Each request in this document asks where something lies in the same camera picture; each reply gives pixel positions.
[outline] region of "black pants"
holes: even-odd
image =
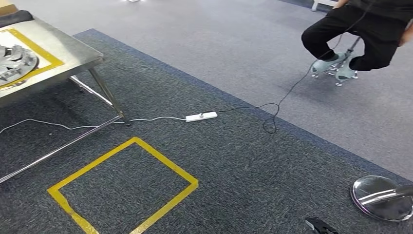
[[[335,52],[328,47],[327,42],[343,34],[362,17],[363,13],[363,10],[349,5],[330,11],[325,18],[304,31],[301,37],[304,47],[317,59],[331,59]],[[350,62],[350,68],[356,71],[370,71],[387,67],[399,46],[406,26],[407,23],[401,20],[367,13],[350,30],[356,31],[365,44],[364,55],[354,58]]]

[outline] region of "person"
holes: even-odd
[[[302,34],[304,47],[318,60],[312,72],[324,72],[331,65],[343,62],[336,73],[345,81],[356,71],[387,67],[397,48],[413,39],[413,0],[339,0],[326,17]],[[336,54],[327,42],[343,34],[349,27],[364,40],[364,55],[346,58]]]

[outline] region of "yellow floor marking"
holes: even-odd
[[[190,193],[192,193],[196,188],[198,188],[198,180],[191,176],[189,173],[184,171],[178,165],[176,165],[171,160],[167,159],[163,156],[160,152],[156,149],[148,145],[143,140],[133,137],[130,140],[126,141],[125,143],[121,144],[120,146],[114,148],[113,150],[107,152],[105,155],[99,157],[95,161],[91,162],[87,166],[83,167],[82,169],[78,170],[77,172],[73,173],[66,179],[62,180],[61,182],[57,183],[56,185],[52,186],[47,190],[47,192],[55,199],[55,201],[66,211],[72,219],[82,228],[82,230],[86,234],[99,234],[99,232],[84,218],[82,218],[79,214],[77,214],[69,205],[67,199],[60,193],[59,189],[64,187],[65,185],[69,184],[79,176],[85,174],[93,167],[99,165],[106,159],[110,158],[111,156],[119,153],[120,151],[124,150],[125,148],[131,146],[132,144],[138,144],[146,151],[148,151],[151,155],[157,158],[159,161],[167,165],[173,171],[175,171],[178,175],[186,179],[190,185],[185,188],[182,192],[180,192],[177,196],[175,196],[171,201],[169,201],[166,205],[164,205],[161,209],[155,212],[151,217],[145,220],[139,227],[133,230],[130,234],[141,234],[146,229],[148,229],[152,224],[154,224],[157,220],[159,220],[162,216],[164,216],[168,211],[170,211],[173,207],[175,207],[179,202],[181,202],[185,197],[187,197]]]
[[[42,72],[45,71],[49,71],[55,67],[61,66],[64,63],[59,60],[58,58],[56,58],[55,56],[53,56],[52,54],[50,54],[49,52],[45,51],[43,48],[41,48],[39,45],[37,45],[36,43],[34,43],[32,40],[28,39],[25,35],[23,35],[21,32],[17,31],[14,28],[10,28],[10,29],[6,29],[6,30],[2,30],[0,32],[4,32],[7,31],[9,33],[11,33],[13,36],[15,36],[17,39],[19,39],[21,42],[23,42],[24,44],[26,44],[32,51],[36,52],[37,54],[39,54],[40,56],[42,56],[43,58],[45,58],[50,65],[43,67],[43,68],[39,68],[36,69],[34,71],[29,72],[27,75],[23,76],[20,79],[14,80],[10,83],[4,84],[4,85],[0,85],[0,89],[4,88],[4,87],[8,87],[10,85],[19,83],[23,80],[27,80],[28,78],[34,77],[35,75],[38,75]]]

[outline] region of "black cable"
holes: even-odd
[[[376,1],[377,1],[377,0],[374,0],[373,2],[371,2],[371,3],[369,4],[369,6],[366,8],[366,10],[364,11],[363,15],[362,15],[358,20],[356,20],[350,27],[348,27],[346,30],[344,30],[344,32],[340,35],[340,38],[338,39],[337,44],[336,44],[332,49],[330,49],[329,51],[327,51],[327,52],[325,52],[323,55],[321,55],[319,58],[322,58],[324,55],[326,55],[326,54],[329,53],[330,51],[335,50],[335,49],[337,48],[337,46],[340,44],[341,39],[342,39],[342,37],[343,37],[343,34],[346,33],[346,32],[348,32],[348,31],[350,31],[356,24],[358,24],[358,23],[366,16],[366,14],[369,12],[369,9],[372,7],[372,5],[373,5]],[[261,105],[261,106],[257,106],[257,107],[237,107],[237,108],[233,108],[233,109],[229,109],[229,110],[225,110],[225,111],[210,111],[210,112],[221,112],[221,113],[224,113],[224,112],[229,112],[229,111],[234,111],[234,110],[239,110],[239,109],[258,109],[258,108],[261,108],[261,107],[264,107],[264,106],[267,106],[267,105],[275,105],[275,106],[277,107],[277,110],[275,111],[275,114],[274,114],[271,118],[268,118],[267,120],[265,120],[265,121],[263,122],[263,129],[264,129],[264,131],[267,132],[267,133],[269,133],[269,134],[275,134],[275,133],[277,133],[277,125],[276,125],[276,123],[275,123],[275,118],[277,117],[278,113],[280,112],[280,105],[281,105],[281,103],[288,97],[288,95],[290,95],[290,93],[293,91],[293,89],[294,89],[303,79],[305,79],[305,78],[307,77],[307,75],[308,75],[308,74],[310,73],[310,71],[311,71],[311,68],[313,67],[314,63],[317,62],[317,60],[315,60],[315,61],[311,64],[310,68],[307,70],[307,72],[305,73],[305,75],[304,75],[301,79],[299,79],[299,80],[290,88],[290,90],[287,92],[287,94],[286,94],[283,98],[281,98],[281,100],[278,102],[278,104],[276,104],[276,103],[267,103],[267,104],[264,104],[264,105]],[[266,129],[266,124],[267,124],[267,122],[268,122],[269,120],[272,120],[273,129],[274,129],[273,131],[270,131],[270,130]]]

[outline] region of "white cable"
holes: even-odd
[[[158,117],[158,118],[154,118],[154,119],[141,119],[141,118],[137,118],[137,119],[132,119],[131,122],[132,122],[132,121],[154,121],[154,120],[161,119],[161,118],[171,118],[171,119],[177,119],[177,120],[184,120],[184,121],[186,121],[186,119],[184,119],[184,118]],[[49,125],[59,126],[59,127],[65,128],[65,129],[67,129],[67,130],[75,130],[75,129],[79,129],[79,128],[97,128],[97,127],[98,127],[98,126],[80,126],[80,127],[75,127],[75,128],[69,128],[69,127],[67,127],[67,126],[65,126],[65,125],[63,125],[63,124],[49,123],[49,122],[46,122],[46,121],[41,121],[41,120],[36,120],[36,119],[28,118],[28,119],[25,119],[25,120],[20,121],[20,122],[18,122],[18,123],[15,123],[15,124],[13,124],[13,125],[10,125],[10,126],[8,126],[8,127],[6,127],[6,128],[3,128],[3,129],[0,131],[0,134],[2,134],[2,133],[3,133],[4,131],[6,131],[7,129],[13,128],[13,127],[15,127],[15,126],[17,126],[17,125],[19,125],[19,124],[21,124],[21,123],[27,122],[27,121],[33,121],[33,122],[37,122],[37,123],[45,123],[45,124],[49,124]]]

